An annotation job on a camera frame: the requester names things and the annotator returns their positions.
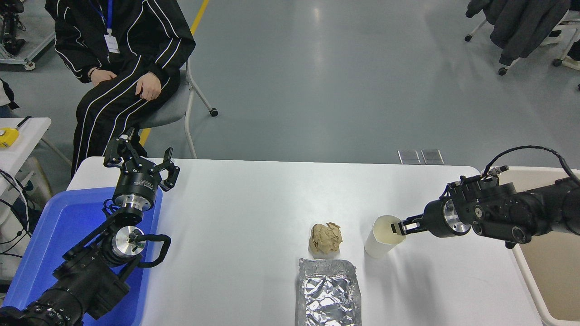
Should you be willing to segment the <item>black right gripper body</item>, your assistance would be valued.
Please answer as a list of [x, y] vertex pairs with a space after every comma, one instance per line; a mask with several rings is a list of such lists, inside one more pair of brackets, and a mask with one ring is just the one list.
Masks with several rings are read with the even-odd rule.
[[429, 202], [422, 214], [422, 227], [439, 238], [453, 237], [454, 234], [444, 217], [446, 202], [435, 200]]

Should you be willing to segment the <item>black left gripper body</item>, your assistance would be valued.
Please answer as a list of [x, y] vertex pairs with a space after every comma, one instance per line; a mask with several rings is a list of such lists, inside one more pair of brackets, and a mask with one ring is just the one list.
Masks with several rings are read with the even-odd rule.
[[155, 164], [145, 158], [125, 161], [113, 194], [114, 202], [124, 204], [133, 196], [140, 197], [147, 204], [154, 204], [161, 183], [161, 173], [154, 168]]

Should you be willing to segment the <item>seated person's left hand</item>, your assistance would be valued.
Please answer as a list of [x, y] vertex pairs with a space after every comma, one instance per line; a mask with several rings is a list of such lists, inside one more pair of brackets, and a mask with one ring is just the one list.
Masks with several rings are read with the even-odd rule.
[[151, 72], [145, 73], [136, 83], [135, 95], [145, 101], [153, 101], [161, 94], [161, 81]]

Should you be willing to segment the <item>seated person's right hand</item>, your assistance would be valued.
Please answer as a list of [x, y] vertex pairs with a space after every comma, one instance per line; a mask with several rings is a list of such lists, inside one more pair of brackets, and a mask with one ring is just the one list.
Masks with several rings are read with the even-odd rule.
[[99, 83], [101, 82], [113, 80], [116, 77], [117, 75], [114, 72], [110, 72], [108, 70], [103, 70], [99, 68], [93, 68], [89, 72], [89, 78], [94, 87], [99, 85]]

